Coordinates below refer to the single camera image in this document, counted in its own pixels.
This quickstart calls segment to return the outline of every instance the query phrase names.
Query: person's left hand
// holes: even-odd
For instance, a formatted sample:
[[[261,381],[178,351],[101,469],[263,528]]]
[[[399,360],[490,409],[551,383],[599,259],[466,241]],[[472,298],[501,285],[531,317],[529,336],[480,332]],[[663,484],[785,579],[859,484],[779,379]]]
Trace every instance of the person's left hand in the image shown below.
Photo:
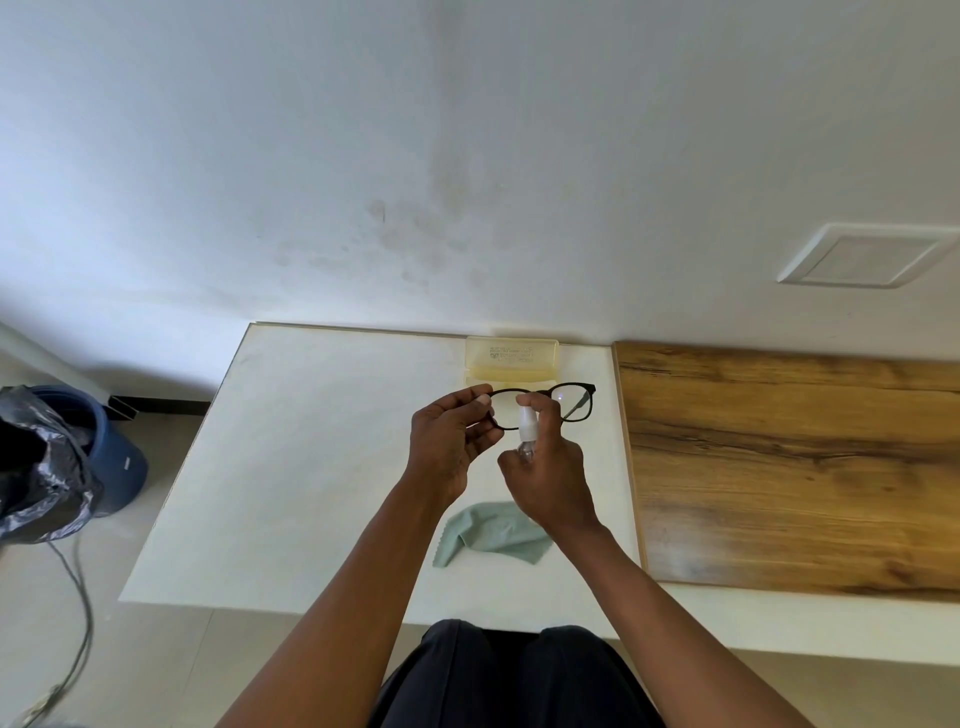
[[[410,458],[404,480],[436,489],[444,508],[467,489],[467,467],[503,437],[493,414],[489,384],[478,384],[441,397],[414,414]]]

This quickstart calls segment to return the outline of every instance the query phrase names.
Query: dark pants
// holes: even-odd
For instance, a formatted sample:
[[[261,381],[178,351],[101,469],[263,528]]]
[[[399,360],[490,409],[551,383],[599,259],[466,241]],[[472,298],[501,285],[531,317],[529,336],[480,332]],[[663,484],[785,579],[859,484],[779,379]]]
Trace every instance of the dark pants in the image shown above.
[[[539,635],[437,622],[384,683],[369,728],[639,726],[663,721],[616,651],[582,627]]]

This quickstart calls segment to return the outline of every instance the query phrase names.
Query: forearm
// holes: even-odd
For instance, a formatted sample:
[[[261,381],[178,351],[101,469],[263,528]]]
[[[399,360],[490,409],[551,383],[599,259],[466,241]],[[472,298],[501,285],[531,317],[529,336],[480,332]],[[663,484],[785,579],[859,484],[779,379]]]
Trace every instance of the forearm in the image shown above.
[[[436,489],[423,485],[397,483],[333,580],[219,728],[366,723],[445,508]]]
[[[670,728],[811,728],[631,561],[605,527],[561,535],[557,544],[592,589]]]

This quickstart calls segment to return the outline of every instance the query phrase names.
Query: brown wooden surface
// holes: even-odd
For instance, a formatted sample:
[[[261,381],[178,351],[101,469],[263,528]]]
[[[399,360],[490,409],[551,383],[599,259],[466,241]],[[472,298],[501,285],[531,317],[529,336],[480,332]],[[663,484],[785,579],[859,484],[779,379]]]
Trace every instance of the brown wooden surface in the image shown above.
[[[960,364],[613,348],[654,578],[960,599]]]

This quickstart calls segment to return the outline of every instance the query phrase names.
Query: cable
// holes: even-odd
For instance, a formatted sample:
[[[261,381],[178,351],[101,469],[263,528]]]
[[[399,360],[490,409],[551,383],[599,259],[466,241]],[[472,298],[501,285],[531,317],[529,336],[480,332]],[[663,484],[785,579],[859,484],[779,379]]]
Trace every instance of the cable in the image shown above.
[[[57,703],[70,692],[70,689],[73,688],[81,674],[83,674],[86,663],[90,659],[90,650],[93,647],[93,606],[90,604],[90,595],[86,591],[84,570],[80,563],[80,537],[78,536],[74,539],[73,543],[73,562],[76,573],[73,569],[70,569],[66,557],[63,556],[56,546],[49,541],[47,545],[57,554],[57,558],[60,559],[60,563],[63,564],[63,568],[66,569],[67,574],[70,576],[70,581],[72,581],[73,585],[77,588],[80,602],[84,606],[84,639],[80,643],[80,649],[77,650],[77,655],[74,657],[70,669],[67,670],[66,677],[51,688],[44,697],[40,698],[33,708],[27,711],[20,722],[20,728],[28,728],[28,726],[33,725],[43,716],[46,716],[56,707]]]

